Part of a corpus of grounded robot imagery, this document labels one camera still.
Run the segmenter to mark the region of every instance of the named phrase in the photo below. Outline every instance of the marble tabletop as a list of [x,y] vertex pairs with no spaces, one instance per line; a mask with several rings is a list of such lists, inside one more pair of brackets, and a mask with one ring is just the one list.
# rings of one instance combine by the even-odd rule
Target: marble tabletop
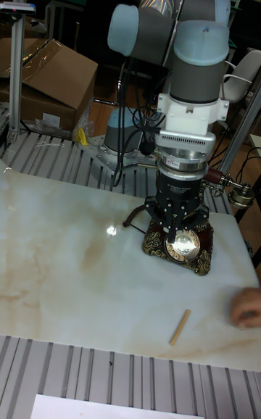
[[[141,251],[122,222],[141,199],[23,175],[0,162],[0,333],[261,370],[261,329],[228,323],[235,291],[257,286],[236,221],[211,215],[205,277]],[[136,224],[146,230],[143,212]],[[191,316],[176,345],[186,309]]]

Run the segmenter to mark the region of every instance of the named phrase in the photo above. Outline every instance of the human hand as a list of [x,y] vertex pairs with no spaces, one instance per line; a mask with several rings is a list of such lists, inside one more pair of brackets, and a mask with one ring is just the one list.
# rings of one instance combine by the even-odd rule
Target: human hand
[[232,298],[231,322],[239,328],[261,327],[261,289],[244,289]]

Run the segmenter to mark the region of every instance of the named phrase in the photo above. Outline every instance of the white paper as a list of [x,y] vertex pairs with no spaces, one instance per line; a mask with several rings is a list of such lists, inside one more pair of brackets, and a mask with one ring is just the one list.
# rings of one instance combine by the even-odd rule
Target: white paper
[[31,415],[31,419],[193,419],[195,417],[45,395],[36,395]]
[[43,121],[50,124],[54,128],[59,128],[61,118],[55,115],[49,115],[48,113],[43,113]]

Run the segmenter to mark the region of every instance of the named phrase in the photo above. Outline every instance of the metal knob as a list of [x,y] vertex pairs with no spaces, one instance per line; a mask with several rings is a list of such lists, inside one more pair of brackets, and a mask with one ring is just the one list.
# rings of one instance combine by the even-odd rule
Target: metal knob
[[244,184],[241,188],[234,187],[228,195],[228,200],[239,210],[247,210],[253,205],[254,192],[249,184]]

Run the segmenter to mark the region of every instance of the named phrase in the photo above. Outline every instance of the wooden stick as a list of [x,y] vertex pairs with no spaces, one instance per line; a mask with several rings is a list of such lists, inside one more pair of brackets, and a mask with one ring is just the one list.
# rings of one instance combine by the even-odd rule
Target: wooden stick
[[186,310],[184,316],[182,317],[182,320],[180,322],[180,325],[178,326],[176,332],[174,333],[173,337],[170,340],[170,345],[172,347],[174,347],[176,341],[178,340],[178,337],[180,336],[181,331],[182,331],[183,327],[185,326],[186,321],[188,320],[188,317],[189,317],[190,313],[191,313],[190,310]]

